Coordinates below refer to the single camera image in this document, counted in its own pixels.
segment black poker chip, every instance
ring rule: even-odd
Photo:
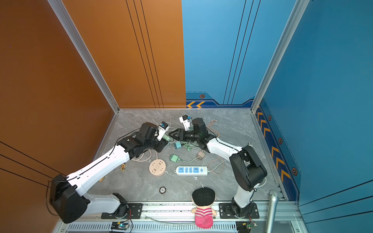
[[[164,194],[165,192],[166,192],[166,187],[162,186],[162,187],[159,188],[159,193],[160,194]]]

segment robotic arm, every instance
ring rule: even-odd
[[[176,129],[169,136],[178,141],[196,141],[202,150],[230,160],[239,184],[232,199],[232,211],[244,218],[255,188],[267,176],[267,171],[251,146],[237,147],[208,133],[202,118],[191,120],[187,115],[180,118],[185,129]],[[49,202],[64,223],[71,223],[85,214],[109,213],[122,218],[127,213],[127,201],[118,193],[92,195],[87,191],[102,177],[119,165],[138,157],[149,149],[161,152],[168,141],[163,138],[169,126],[162,122],[156,126],[146,122],[138,132],[124,137],[106,154],[84,168],[53,178]]]

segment white power strip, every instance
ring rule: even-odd
[[[178,166],[175,170],[178,176],[207,176],[206,166]]]

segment doll's head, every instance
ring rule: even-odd
[[[215,201],[215,192],[211,188],[199,188],[192,193],[192,201],[198,207],[210,207]]]

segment doll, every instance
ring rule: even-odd
[[[211,188],[200,188],[192,193],[192,202],[197,206],[192,209],[197,227],[203,229],[212,227],[212,216],[216,216],[216,211],[211,208],[214,201],[215,192]]]

